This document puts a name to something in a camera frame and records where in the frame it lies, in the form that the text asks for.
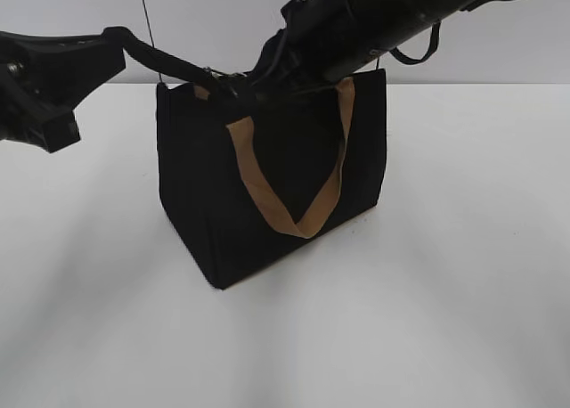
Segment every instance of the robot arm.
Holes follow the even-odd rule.
[[[291,0],[281,10],[287,27],[266,43],[246,81],[260,101],[334,85],[451,14],[490,1],[497,0]],[[231,94],[124,28],[89,37],[0,32],[0,140],[49,152],[79,141],[73,110],[125,68],[123,50],[150,69]]]

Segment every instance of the white surface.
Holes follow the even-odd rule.
[[[570,406],[569,97],[390,86],[379,208],[227,292],[159,205],[153,86],[0,143],[0,406]]]
[[[147,0],[159,48],[202,66],[253,68],[265,40],[283,27],[289,0]],[[140,0],[0,0],[0,30],[29,35],[97,34],[126,25],[148,38]],[[568,0],[489,4],[447,20],[440,52],[407,68],[384,65],[394,83],[570,83]],[[421,56],[428,36],[403,49]],[[155,82],[130,61],[121,82]]]

